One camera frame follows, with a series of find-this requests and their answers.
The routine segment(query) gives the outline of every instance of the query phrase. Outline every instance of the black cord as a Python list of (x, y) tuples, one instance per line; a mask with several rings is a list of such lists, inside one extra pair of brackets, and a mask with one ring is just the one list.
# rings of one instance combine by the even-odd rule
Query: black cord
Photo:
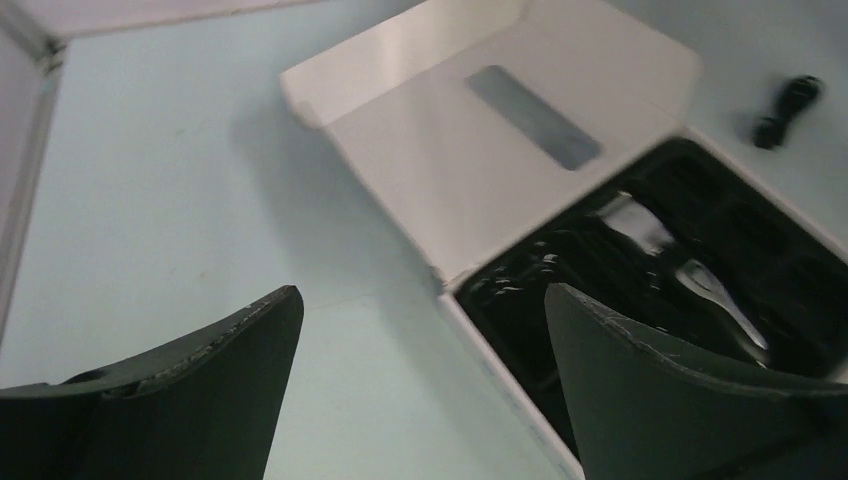
[(790, 80), (774, 104), (774, 115), (763, 117), (754, 128), (751, 140), (759, 148), (773, 150), (783, 146), (789, 125), (818, 101), (824, 82), (809, 75)]

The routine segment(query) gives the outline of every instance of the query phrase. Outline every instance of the open box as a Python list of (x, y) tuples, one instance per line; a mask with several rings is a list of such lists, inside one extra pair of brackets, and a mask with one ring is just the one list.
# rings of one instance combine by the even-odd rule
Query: open box
[[(547, 283), (637, 320), (715, 315), (680, 292), (641, 301), (656, 287), (641, 276), (647, 260), (597, 221), (620, 191), (678, 240), (656, 268), (695, 257), (742, 292), (775, 346), (767, 366), (836, 375), (848, 348), (845, 252), (684, 124), (698, 72), (693, 52), (601, 0), (429, 0), (282, 75), (301, 120), (326, 131), (425, 257), (447, 318), (567, 478), (583, 471)], [(552, 253), (559, 264), (545, 269)], [(793, 323), (810, 307), (825, 321)]]

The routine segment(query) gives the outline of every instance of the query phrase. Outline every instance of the black object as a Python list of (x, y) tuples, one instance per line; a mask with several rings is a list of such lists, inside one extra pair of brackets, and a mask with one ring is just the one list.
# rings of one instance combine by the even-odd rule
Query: black object
[(754, 145), (765, 150), (783, 146), (789, 125), (818, 101), (823, 90), (824, 83), (809, 75), (787, 82), (775, 100), (774, 114), (761, 118), (754, 128)]
[(546, 307), (588, 480), (848, 478), (848, 385), (728, 359), (566, 285)]
[[(596, 212), (629, 192), (675, 238), (656, 258)], [(694, 142), (671, 139), (480, 269), (456, 294), (573, 451), (544, 298), (568, 283), (638, 322), (756, 366), (730, 318), (674, 272), (705, 264), (768, 340), (770, 370), (824, 378), (848, 356), (848, 266)]]
[(0, 478), (262, 479), (302, 321), (284, 287), (61, 385), (0, 390)]

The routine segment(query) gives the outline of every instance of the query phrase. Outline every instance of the box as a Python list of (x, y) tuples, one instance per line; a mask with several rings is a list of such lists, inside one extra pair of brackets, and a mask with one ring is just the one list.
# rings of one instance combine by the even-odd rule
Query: box
[(687, 128), (699, 68), (601, 0), (429, 0), (281, 76), (296, 114), (328, 134), (432, 267), (446, 317), (565, 478), (584, 478), (573, 439), (472, 319), (467, 293), (482, 272), (668, 142), (715, 158), (800, 225), (805, 245), (824, 245), (828, 262), (846, 258)]

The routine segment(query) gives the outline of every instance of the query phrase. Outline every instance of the gray rectangle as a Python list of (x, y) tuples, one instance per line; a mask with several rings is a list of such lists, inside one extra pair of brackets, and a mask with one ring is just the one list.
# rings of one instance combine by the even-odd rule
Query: gray rectangle
[(577, 170), (601, 153), (601, 145), (522, 85), (501, 66), (488, 66), (466, 79), (483, 101), (567, 170)]

